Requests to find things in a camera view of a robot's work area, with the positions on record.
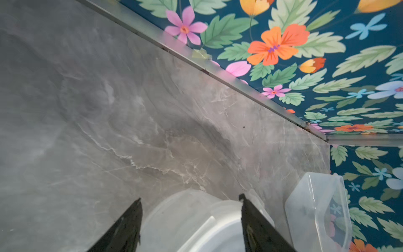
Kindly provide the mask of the square clear lunch box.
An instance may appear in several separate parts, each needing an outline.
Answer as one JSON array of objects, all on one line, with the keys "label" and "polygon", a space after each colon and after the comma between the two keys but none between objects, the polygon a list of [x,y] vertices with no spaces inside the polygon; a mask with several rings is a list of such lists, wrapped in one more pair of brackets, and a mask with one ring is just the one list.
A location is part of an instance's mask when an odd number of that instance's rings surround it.
[{"label": "square clear lunch box", "polygon": [[284,207],[297,252],[349,251],[353,232],[341,176],[307,172]]}]

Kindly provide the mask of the round clear lunch box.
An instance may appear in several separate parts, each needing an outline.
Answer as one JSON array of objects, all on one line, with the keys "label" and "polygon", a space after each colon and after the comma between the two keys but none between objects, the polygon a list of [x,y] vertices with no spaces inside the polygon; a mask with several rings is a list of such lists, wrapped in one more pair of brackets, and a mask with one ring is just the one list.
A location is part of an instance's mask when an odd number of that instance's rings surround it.
[{"label": "round clear lunch box", "polygon": [[184,190],[142,222],[139,252],[244,252],[242,202]]}]

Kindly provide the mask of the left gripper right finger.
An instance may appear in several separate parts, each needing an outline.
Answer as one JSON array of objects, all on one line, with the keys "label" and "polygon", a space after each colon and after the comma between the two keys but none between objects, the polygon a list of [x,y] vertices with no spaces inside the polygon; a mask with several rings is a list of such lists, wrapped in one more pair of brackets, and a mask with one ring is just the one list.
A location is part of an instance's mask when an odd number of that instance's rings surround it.
[{"label": "left gripper right finger", "polygon": [[241,224],[246,252],[295,252],[282,235],[253,205],[244,194],[239,195],[242,202]]}]

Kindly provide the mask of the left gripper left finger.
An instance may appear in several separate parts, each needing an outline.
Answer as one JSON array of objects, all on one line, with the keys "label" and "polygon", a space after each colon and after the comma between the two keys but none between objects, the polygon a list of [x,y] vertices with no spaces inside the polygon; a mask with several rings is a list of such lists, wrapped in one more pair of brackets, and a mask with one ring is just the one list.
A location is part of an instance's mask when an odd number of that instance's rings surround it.
[{"label": "left gripper left finger", "polygon": [[141,198],[133,202],[88,252],[135,252],[143,218]]}]

